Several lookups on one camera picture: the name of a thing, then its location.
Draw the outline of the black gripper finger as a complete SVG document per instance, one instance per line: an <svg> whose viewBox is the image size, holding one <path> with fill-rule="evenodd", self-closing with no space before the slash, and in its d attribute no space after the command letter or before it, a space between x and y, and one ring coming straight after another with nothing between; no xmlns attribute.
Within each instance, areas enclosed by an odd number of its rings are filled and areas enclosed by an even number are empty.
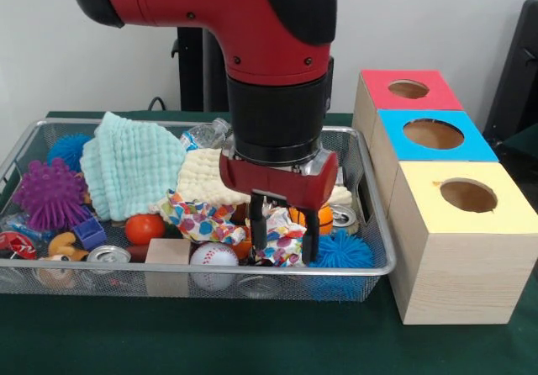
<svg viewBox="0 0 538 375"><path fill-rule="evenodd" d="M319 216L317 211L304 210L306 232L303 235L302 259L304 264L315 261L319 248Z"/></svg>
<svg viewBox="0 0 538 375"><path fill-rule="evenodd" d="M263 214L264 196L253 193L250 205L251 241L256 251L266 248L266 217Z"/></svg>

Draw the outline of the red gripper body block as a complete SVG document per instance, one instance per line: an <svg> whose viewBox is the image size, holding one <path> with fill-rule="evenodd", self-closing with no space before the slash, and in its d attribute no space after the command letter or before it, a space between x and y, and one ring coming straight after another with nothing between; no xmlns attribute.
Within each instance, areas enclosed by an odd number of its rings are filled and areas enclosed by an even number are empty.
<svg viewBox="0 0 538 375"><path fill-rule="evenodd" d="M222 151L219 173L224 185L244 194L260 194L287 202L296 209L319 210L330 198L338 172L333 151L320 151L294 171L237 160Z"/></svg>

